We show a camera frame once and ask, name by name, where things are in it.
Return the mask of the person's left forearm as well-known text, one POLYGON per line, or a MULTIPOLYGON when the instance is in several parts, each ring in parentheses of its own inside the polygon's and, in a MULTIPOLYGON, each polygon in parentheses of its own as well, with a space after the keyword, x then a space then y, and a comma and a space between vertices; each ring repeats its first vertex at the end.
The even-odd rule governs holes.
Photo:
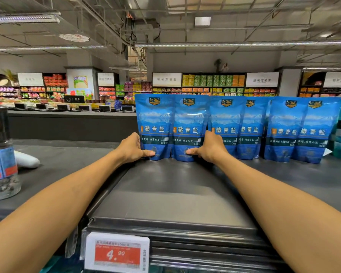
POLYGON ((119 148, 28 199, 0 221, 0 273, 39 273, 73 229, 110 174, 119 148))

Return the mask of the row of small price displays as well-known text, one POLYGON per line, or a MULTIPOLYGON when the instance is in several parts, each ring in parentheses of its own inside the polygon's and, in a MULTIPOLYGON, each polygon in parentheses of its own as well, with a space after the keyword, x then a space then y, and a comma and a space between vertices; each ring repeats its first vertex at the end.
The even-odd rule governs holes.
POLYGON ((115 113, 136 112, 135 105, 119 105, 115 103, 14 103, 9 111, 21 112, 85 112, 115 113))

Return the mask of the shelf of red packets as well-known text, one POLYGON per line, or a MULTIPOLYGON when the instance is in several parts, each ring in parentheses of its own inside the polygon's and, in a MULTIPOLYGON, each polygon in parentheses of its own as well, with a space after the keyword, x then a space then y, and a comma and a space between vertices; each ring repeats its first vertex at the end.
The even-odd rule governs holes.
POLYGON ((43 73, 43 80, 48 99, 63 99, 68 89, 66 73, 43 73))

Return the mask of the colourful wall poster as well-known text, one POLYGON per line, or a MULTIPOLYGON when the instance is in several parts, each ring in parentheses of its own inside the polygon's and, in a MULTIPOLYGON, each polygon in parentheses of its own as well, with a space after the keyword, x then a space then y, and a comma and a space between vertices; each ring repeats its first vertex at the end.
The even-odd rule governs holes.
POLYGON ((87 78, 87 76, 74 76, 73 77, 73 88, 75 88, 75 89, 88 89, 88 78, 87 78))

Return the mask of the person's right hand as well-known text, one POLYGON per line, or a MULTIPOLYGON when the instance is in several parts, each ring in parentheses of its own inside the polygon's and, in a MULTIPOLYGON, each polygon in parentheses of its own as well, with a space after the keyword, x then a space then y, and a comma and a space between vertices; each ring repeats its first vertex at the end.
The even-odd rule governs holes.
POLYGON ((223 159, 230 156, 223 144, 222 137, 212 131, 205 132, 204 142, 200 147, 201 156, 199 157, 215 165, 218 165, 223 159))

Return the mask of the shelf of green yellow boxes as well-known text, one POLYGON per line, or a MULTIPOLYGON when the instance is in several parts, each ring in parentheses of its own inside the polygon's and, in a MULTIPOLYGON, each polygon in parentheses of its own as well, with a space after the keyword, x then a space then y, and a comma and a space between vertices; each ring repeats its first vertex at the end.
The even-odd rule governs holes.
POLYGON ((182 75, 182 94, 243 96, 246 74, 186 73, 182 75))

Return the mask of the long dark counter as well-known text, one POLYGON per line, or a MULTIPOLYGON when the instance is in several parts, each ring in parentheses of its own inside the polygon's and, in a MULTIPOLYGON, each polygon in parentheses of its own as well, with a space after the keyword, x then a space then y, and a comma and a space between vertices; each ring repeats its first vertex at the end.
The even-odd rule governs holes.
POLYGON ((133 112, 9 111, 13 139, 120 143, 138 132, 133 112))

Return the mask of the white hanging sign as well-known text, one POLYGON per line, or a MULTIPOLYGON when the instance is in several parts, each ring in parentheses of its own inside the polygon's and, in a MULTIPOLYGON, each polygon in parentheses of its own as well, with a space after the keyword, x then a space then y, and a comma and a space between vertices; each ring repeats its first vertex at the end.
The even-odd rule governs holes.
POLYGON ((97 80, 99 87, 114 87, 115 86, 115 77, 114 73, 97 73, 97 80))
POLYGON ((18 73, 18 83, 21 87, 44 87, 42 73, 18 73))
POLYGON ((246 88, 276 88, 279 83, 279 72, 251 72, 246 74, 246 88))
POLYGON ((153 87, 182 87, 182 73, 156 73, 152 75, 153 87))
POLYGON ((341 72, 327 72, 323 88, 341 88, 341 72))

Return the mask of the clear plastic tag holder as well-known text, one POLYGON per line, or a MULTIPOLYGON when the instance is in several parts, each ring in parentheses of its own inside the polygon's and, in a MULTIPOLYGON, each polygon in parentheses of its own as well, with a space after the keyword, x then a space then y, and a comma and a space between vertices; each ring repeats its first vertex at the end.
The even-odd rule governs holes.
POLYGON ((70 233, 65 243, 65 258, 75 256, 84 260, 87 235, 87 227, 80 229, 79 226, 70 233))

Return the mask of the clear grinder bottle black cap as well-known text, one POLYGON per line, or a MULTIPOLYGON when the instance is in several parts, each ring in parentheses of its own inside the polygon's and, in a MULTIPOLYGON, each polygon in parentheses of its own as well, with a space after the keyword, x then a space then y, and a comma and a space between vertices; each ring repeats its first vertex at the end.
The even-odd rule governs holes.
POLYGON ((21 187, 9 131, 8 109, 0 105, 0 200, 18 194, 21 187))

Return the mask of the dark metal shelf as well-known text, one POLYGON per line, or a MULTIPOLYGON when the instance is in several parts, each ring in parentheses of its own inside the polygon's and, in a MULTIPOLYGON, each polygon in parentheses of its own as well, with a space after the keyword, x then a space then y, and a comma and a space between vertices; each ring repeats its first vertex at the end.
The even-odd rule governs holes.
MULTIPOLYGON (((48 185, 106 155, 116 144, 14 140, 14 147, 38 158, 40 166, 19 171, 22 189, 0 201, 0 220, 48 185)), ((341 212, 341 160, 327 156, 318 165, 263 159, 243 163, 341 212)), ((87 227, 88 234, 148 237, 149 273, 293 273, 231 182, 205 162, 163 159, 120 167, 100 188, 78 226, 87 227)), ((73 256, 60 260, 49 272, 81 271, 91 272, 83 270, 82 261, 73 256)))

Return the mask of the person's right forearm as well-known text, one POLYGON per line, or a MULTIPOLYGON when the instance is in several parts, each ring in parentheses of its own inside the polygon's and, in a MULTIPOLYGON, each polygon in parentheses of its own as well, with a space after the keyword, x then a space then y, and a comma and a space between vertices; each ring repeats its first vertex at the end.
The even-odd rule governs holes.
POLYGON ((219 153, 273 248, 295 273, 341 273, 341 212, 318 198, 219 153))

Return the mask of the blue salt bag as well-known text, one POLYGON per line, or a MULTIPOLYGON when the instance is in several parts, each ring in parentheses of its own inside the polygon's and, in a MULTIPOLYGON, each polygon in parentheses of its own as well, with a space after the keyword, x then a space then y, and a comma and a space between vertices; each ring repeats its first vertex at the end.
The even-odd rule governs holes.
POLYGON ((173 158, 181 162, 193 162, 188 149, 199 148, 204 142, 209 120, 210 96, 174 96, 173 158))
POLYGON ((174 95, 136 94, 135 104, 141 149, 155 153, 150 160, 170 158, 174 145, 174 95))

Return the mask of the ceiling panel light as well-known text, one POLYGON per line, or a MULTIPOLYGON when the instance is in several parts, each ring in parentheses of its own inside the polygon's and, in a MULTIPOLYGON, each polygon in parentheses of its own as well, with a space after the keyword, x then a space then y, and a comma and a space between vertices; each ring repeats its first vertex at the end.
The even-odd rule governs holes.
POLYGON ((60 12, 0 14, 0 24, 60 23, 60 12))

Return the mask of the person's left hand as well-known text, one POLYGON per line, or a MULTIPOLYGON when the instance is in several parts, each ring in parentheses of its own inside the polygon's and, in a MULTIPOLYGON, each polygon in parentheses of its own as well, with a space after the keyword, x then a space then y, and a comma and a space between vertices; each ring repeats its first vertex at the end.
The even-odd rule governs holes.
POLYGON ((121 165, 143 158, 139 134, 132 133, 123 139, 114 152, 121 165))

